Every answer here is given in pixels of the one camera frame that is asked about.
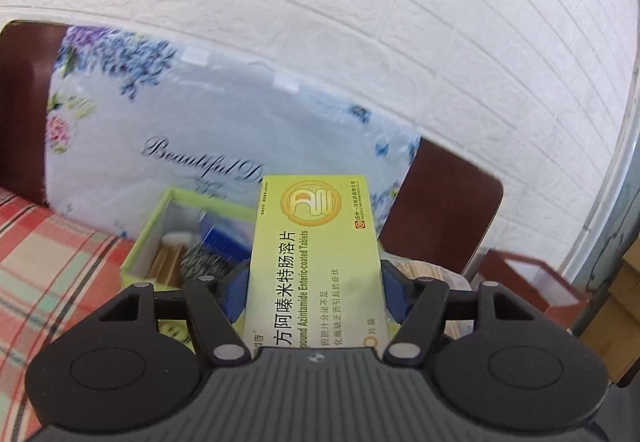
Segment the blue medicine box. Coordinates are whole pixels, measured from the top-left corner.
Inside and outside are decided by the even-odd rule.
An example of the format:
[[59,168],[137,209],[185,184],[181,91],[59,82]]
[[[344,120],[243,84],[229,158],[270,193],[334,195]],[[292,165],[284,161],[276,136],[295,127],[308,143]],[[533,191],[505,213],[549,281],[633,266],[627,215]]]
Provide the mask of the blue medicine box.
[[209,251],[237,265],[252,252],[252,242],[232,221],[213,213],[202,214],[198,221],[201,244]]

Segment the lime green storage box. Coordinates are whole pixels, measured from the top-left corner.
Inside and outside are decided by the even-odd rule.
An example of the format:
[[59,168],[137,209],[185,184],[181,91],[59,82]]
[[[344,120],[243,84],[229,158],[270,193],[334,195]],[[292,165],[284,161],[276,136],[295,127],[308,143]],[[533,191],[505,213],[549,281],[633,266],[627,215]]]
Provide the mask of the lime green storage box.
[[255,208],[178,187],[169,187],[153,209],[120,267],[122,289],[142,281],[152,282],[158,291],[171,289],[168,284],[148,277],[157,249],[160,247],[160,239],[169,232],[198,234],[198,223],[206,211],[232,222],[239,222],[250,235],[253,233]]

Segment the bag of toothpicks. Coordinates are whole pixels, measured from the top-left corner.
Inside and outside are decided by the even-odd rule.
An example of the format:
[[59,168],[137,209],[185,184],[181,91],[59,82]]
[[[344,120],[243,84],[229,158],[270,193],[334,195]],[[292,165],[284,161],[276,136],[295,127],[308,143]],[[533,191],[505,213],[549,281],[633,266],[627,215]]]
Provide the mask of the bag of toothpicks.
[[160,245],[148,272],[149,279],[158,284],[179,288],[183,283],[181,261],[185,253],[184,245]]

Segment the brown cardboard box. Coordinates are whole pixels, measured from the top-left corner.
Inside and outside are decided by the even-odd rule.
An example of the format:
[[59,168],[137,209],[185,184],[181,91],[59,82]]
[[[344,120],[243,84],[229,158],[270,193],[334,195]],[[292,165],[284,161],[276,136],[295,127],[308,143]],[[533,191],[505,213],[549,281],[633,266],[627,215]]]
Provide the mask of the brown cardboard box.
[[489,249],[475,280],[501,284],[564,329],[572,327],[589,301],[546,262],[509,251]]

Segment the yellow-green medicine box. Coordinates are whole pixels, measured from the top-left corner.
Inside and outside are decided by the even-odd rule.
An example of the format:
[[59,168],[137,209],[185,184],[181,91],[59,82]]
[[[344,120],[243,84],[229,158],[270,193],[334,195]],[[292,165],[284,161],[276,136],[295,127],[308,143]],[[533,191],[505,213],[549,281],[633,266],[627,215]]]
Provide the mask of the yellow-green medicine box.
[[264,178],[243,339],[252,351],[384,351],[390,329],[366,178]]

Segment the floral plastic-wrapped pillow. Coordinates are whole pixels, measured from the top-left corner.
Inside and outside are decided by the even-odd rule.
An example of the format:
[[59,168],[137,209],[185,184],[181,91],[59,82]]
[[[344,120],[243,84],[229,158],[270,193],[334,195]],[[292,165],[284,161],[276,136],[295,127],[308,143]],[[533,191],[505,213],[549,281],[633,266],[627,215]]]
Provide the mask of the floral plastic-wrapped pillow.
[[171,187],[254,207],[268,175],[361,175],[384,225],[420,141],[265,64],[73,25],[53,63],[44,186],[59,213],[135,237]]

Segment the plaid bed sheet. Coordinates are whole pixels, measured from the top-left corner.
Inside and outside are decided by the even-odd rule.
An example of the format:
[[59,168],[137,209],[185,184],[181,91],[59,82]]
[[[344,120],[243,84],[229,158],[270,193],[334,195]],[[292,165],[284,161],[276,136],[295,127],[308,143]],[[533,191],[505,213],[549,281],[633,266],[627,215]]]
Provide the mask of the plaid bed sheet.
[[1,191],[1,439],[40,428],[25,393],[28,363],[119,292],[132,242]]

